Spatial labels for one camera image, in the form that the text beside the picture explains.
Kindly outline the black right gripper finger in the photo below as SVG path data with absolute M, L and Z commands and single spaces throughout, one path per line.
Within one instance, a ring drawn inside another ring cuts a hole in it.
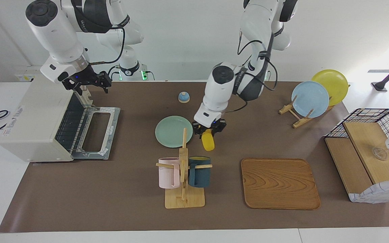
M 106 94 L 108 94 L 109 89 L 112 86 L 112 79 L 108 75 L 106 71 L 101 71 L 100 72 L 100 86 L 104 90 Z
M 71 79 L 65 79 L 64 81 L 62 81 L 62 84 L 66 90 L 73 90 L 79 96 L 82 96 L 82 89 L 80 83 L 74 82 Z

